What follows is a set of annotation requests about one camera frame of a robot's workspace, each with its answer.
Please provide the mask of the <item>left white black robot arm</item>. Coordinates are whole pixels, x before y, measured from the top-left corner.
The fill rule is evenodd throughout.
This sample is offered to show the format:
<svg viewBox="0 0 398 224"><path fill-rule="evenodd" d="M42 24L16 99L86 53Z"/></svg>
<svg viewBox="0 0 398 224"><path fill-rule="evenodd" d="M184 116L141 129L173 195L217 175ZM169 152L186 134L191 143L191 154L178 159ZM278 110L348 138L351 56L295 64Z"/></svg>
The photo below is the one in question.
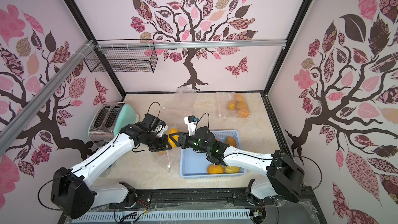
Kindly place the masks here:
<svg viewBox="0 0 398 224"><path fill-rule="evenodd" d="M112 203L132 207L136 200L136 189L124 181L111 186L97 187L95 181L127 152L140 145L147 151L170 150L167 124L158 117L145 114L143 121L121 128L114 139L81 163L67 169L61 167L50 180L50 200L57 211L63 211L77 219L90 209Z"/></svg>

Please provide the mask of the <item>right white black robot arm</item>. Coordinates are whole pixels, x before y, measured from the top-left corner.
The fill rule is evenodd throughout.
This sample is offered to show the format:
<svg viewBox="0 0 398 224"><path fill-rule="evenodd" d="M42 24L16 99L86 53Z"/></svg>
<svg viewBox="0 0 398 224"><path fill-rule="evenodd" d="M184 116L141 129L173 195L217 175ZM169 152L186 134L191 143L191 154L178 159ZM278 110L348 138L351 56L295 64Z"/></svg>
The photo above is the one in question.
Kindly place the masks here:
<svg viewBox="0 0 398 224"><path fill-rule="evenodd" d="M238 167L266 177L249 183L249 194L259 200L280 196L297 203L304 186L304 170L294 161L293 155L276 150L274 153L245 151L218 141L207 126L191 132L169 134L171 141L181 149L192 149L206 155L215 166Z"/></svg>

